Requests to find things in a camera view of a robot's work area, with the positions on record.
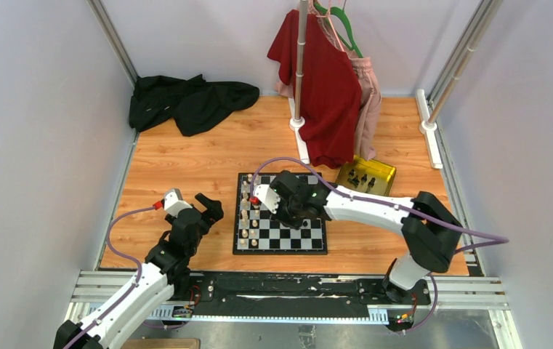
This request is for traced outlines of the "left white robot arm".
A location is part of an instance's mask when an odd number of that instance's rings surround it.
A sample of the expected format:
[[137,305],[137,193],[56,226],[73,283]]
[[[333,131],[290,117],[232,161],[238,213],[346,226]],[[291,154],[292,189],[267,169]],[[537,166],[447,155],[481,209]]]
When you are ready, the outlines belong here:
[[159,238],[144,262],[118,251],[106,238],[109,250],[132,261],[133,276],[98,309],[78,322],[65,321],[58,328],[54,348],[120,348],[147,317],[163,302],[183,300],[192,289],[190,259],[201,239],[224,217],[222,203],[202,193],[195,199],[200,210],[186,202],[179,190],[171,189],[163,199],[141,212],[163,209],[170,229]]

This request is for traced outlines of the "black white chess board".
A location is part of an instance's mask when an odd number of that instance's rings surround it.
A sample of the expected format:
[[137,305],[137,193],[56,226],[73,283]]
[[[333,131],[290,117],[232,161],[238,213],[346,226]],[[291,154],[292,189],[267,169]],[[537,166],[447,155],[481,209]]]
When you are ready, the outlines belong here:
[[304,226],[300,229],[287,228],[277,221],[270,219],[270,211],[262,204],[259,208],[259,247],[257,249],[249,249],[247,251],[236,251],[235,243],[235,224],[237,213],[236,198],[235,219],[233,230],[233,254],[236,255],[268,255],[268,254],[318,254],[325,255],[328,253],[328,239],[326,232],[326,224],[324,220],[305,220]]

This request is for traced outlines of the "yellow metal tin box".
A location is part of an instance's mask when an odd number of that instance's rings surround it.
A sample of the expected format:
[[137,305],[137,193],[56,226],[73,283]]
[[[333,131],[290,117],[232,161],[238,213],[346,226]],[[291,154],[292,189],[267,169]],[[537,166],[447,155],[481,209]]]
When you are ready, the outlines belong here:
[[361,193],[389,196],[396,173],[392,165],[354,156],[353,162],[341,167],[335,183]]

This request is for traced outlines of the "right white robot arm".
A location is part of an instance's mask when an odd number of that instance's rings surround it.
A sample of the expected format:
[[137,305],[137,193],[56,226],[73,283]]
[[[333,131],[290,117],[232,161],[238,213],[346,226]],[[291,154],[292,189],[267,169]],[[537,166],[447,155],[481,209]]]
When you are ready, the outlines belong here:
[[419,280],[430,273],[444,273],[451,266],[461,238],[461,223],[431,193],[394,198],[361,193],[317,178],[302,182],[283,170],[272,182],[254,187],[252,196],[276,220],[288,228],[300,228],[304,220],[358,222],[401,236],[408,248],[389,266],[379,293],[392,303],[410,297]]

